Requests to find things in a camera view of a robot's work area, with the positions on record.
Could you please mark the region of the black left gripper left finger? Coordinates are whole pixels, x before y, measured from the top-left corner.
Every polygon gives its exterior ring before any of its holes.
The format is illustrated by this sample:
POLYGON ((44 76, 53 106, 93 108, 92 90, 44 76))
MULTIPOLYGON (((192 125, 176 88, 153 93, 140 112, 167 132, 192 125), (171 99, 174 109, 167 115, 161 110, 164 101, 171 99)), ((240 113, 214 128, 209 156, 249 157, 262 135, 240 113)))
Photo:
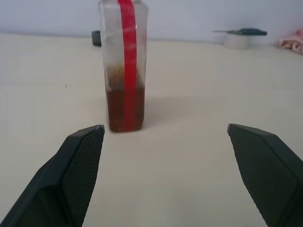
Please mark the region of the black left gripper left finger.
POLYGON ((97 180, 104 134, 104 126, 95 125, 69 135, 0 225, 81 227, 97 180))

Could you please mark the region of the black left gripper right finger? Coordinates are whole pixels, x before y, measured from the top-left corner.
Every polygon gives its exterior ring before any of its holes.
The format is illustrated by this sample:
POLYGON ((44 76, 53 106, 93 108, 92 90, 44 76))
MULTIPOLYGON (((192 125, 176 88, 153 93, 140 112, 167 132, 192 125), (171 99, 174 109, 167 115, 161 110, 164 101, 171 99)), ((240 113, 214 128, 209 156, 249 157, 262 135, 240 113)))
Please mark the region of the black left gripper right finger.
POLYGON ((243 183, 269 227, 303 225, 303 161, 275 134, 230 123, 243 183))

